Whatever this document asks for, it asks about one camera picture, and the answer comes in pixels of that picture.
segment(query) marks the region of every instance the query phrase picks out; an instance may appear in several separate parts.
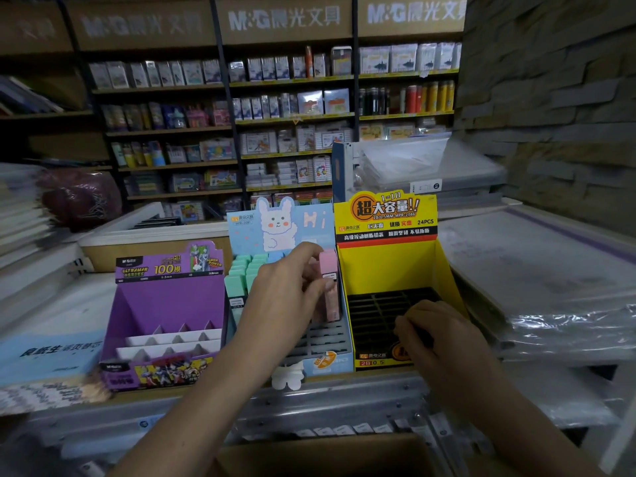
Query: hand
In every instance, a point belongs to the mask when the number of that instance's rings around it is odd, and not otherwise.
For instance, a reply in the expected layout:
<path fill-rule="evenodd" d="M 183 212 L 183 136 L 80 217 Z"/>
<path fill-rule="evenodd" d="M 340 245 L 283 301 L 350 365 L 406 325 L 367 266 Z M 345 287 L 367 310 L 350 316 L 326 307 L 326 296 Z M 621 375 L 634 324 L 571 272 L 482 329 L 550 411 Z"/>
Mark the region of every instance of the hand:
<path fill-rule="evenodd" d="M 317 244 L 302 242 L 288 256 L 258 270 L 234 339 L 254 351 L 265 378 L 298 343 L 318 299 L 335 284 L 309 266 L 321 252 Z"/>
<path fill-rule="evenodd" d="M 431 334 L 432 349 L 413 325 Z M 515 393 L 479 329 L 449 304 L 420 301 L 396 319 L 395 332 L 441 402 L 473 423 Z"/>

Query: cartoon bunny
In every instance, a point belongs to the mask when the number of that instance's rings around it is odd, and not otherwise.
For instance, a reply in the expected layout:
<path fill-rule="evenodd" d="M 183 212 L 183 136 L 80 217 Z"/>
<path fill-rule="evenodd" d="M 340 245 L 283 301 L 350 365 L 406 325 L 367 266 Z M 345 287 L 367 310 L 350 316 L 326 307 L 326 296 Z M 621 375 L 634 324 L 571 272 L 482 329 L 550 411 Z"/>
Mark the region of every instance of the cartoon bunny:
<path fill-rule="evenodd" d="M 291 208 L 294 200 L 285 197 L 280 208 L 271 209 L 265 198 L 259 198 L 258 212 L 261 213 L 261 229 L 263 230 L 263 247 L 266 251 L 282 251 L 296 247 L 294 236 L 298 226 L 291 222 Z"/>

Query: yellow display box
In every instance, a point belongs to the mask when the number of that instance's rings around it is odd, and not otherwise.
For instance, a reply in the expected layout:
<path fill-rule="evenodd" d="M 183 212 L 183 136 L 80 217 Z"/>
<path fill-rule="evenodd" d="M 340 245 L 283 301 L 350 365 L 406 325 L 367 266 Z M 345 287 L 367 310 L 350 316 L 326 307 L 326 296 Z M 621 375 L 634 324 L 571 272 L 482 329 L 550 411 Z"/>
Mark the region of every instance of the yellow display box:
<path fill-rule="evenodd" d="M 334 213 L 356 371 L 410 363 L 394 321 L 421 299 L 467 317 L 437 239 L 436 196 L 359 192 Z"/>

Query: wall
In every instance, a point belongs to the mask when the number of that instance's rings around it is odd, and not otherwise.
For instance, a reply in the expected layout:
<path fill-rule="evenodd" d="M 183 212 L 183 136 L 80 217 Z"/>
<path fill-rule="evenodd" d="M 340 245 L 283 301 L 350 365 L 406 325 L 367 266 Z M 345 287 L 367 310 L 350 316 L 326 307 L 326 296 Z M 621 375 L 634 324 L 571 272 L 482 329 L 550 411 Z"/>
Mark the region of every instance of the wall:
<path fill-rule="evenodd" d="M 469 0 L 457 135 L 506 195 L 636 236 L 636 0 Z"/>

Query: person's left hand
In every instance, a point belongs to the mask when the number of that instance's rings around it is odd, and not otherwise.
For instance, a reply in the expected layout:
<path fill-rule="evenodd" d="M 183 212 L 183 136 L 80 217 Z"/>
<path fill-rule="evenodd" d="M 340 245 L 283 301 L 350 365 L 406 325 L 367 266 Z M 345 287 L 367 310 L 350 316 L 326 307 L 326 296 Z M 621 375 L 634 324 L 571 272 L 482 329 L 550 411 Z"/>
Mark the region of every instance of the person's left hand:
<path fill-rule="evenodd" d="M 288 256 L 258 270 L 234 339 L 258 356 L 267 377 L 298 343 L 318 299 L 335 284 L 309 266 L 321 252 L 317 244 L 302 242 Z"/>

